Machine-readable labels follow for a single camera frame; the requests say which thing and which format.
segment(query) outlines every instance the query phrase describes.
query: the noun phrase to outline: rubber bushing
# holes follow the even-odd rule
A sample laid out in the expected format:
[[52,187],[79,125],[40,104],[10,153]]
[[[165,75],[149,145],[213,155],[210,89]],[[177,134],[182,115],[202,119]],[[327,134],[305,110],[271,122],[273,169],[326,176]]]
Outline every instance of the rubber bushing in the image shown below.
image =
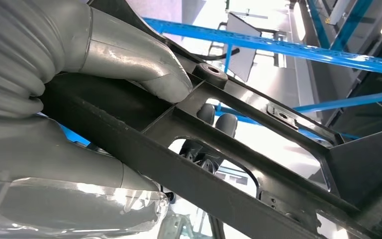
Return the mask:
[[198,64],[192,74],[221,89],[225,88],[228,81],[228,76],[223,71],[206,63]]

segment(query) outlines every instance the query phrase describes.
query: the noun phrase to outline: mounting hole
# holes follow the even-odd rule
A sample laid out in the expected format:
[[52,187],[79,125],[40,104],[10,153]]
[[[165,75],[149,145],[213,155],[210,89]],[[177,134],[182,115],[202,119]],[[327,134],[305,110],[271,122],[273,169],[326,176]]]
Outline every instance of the mounting hole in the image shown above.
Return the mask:
[[280,115],[282,118],[287,119],[287,116],[286,116],[285,114],[283,114],[283,113],[279,113],[279,115]]
[[209,66],[208,69],[209,69],[210,71],[214,72],[214,73],[219,73],[219,70],[217,70],[217,69],[214,68],[214,67]]

